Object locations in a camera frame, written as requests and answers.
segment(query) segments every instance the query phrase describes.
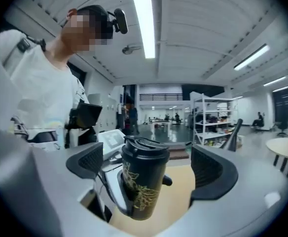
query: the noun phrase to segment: metal shelving unit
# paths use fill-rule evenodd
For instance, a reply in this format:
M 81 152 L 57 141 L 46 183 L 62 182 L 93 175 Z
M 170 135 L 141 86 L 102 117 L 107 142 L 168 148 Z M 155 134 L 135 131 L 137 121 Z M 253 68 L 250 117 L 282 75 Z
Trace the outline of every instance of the metal shelving unit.
M 233 99 L 228 99 L 228 98 L 215 98 L 215 97 L 206 97 L 204 94 L 200 98 L 194 99 L 193 100 L 193 109 L 195 110 L 197 107 L 200 108 L 200 103 L 202 103 L 202 107 L 200 111 L 197 111 L 194 114 L 193 117 L 193 123 L 194 123 L 194 128 L 193 128 L 193 143 L 196 143 L 196 136 L 198 137 L 198 141 L 201 143 L 201 145 L 204 145 L 206 140 L 209 139 L 216 139 L 219 137 L 223 137 L 226 135 L 229 135 L 232 133 L 232 131 L 229 131 L 228 133 L 226 132 L 209 132 L 207 131 L 207 127 L 213 126 L 213 125 L 222 125 L 226 124 L 226 127 L 228 128 L 229 124 L 234 124 L 236 123 L 235 120 L 231 120 L 231 114 L 233 112 L 237 112 L 238 110 L 238 102 L 236 102 L 236 105 L 232 109 L 232 106 L 226 105 L 226 108 L 218 107 L 217 104 L 219 103 L 228 103 L 232 101 L 237 101 Z M 209 110 L 207 110 L 207 105 L 208 104 L 216 104 L 216 110 L 214 109 L 213 106 Z M 202 113 L 203 115 L 203 121 L 196 122 L 196 116 Z M 216 123 L 207 123 L 206 116 L 207 114 L 214 114 L 217 113 L 217 117 L 227 117 L 227 121 L 219 121 Z M 196 125 L 201 125 L 202 126 L 202 132 L 198 133 L 196 129 Z M 213 145 L 214 147 L 220 147 L 223 143 L 217 143 L 216 145 Z

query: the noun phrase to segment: smoke detector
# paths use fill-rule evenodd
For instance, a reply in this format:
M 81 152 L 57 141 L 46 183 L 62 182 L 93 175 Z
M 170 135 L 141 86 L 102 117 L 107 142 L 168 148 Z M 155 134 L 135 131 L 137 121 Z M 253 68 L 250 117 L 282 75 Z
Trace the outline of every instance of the smoke detector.
M 127 45 L 125 48 L 122 49 L 122 53 L 124 54 L 132 54 L 134 50 L 141 49 L 141 46 L 129 46 Z

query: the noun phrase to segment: black coffee cup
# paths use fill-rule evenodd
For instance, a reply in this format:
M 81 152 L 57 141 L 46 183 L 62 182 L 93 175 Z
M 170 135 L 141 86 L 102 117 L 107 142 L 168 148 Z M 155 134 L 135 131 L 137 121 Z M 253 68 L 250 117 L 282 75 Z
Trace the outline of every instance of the black coffee cup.
M 168 146 L 141 136 L 125 136 L 122 147 L 123 186 L 133 202 L 130 217 L 148 219 L 155 208 L 163 183 Z

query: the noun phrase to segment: person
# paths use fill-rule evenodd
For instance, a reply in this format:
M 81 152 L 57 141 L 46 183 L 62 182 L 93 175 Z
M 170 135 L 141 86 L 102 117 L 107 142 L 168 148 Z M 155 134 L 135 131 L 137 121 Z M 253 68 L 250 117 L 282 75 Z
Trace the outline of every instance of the person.
M 175 119 L 176 119 L 176 123 L 179 124 L 179 123 L 180 123 L 180 120 L 179 120 L 179 114 L 178 114 L 178 113 L 176 113 Z
M 19 51 L 18 45 L 27 39 L 18 30 L 0 33 L 0 62 L 22 93 L 22 100 L 11 119 L 10 132 L 18 134 L 15 132 L 17 127 L 32 146 L 46 151 L 65 147 L 65 126 L 71 109 L 77 108 L 79 102 L 88 103 L 84 87 L 72 75 L 67 62 L 72 55 L 90 51 L 112 38 L 113 28 L 108 27 L 108 23 L 109 15 L 99 5 L 70 9 L 55 39 L 28 49 L 16 66 L 9 69 L 6 66 L 8 59 L 14 58 L 12 51 Z M 44 133 L 50 134 L 52 143 L 45 139 Z
M 260 126 L 263 127 L 263 116 L 258 112 L 258 119 L 255 119 L 252 123 L 252 127 Z
M 131 134 L 134 134 L 134 128 L 137 134 L 140 134 L 139 128 L 138 128 L 138 110 L 135 108 L 134 104 L 131 104 L 131 108 L 129 111 L 129 117 L 130 117 L 130 129 Z

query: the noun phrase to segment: railing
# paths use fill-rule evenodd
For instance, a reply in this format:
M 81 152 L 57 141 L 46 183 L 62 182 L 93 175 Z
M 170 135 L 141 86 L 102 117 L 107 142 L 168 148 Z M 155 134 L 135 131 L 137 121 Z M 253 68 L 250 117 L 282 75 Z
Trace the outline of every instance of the railing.
M 176 101 L 182 100 L 182 94 L 140 94 L 140 101 Z

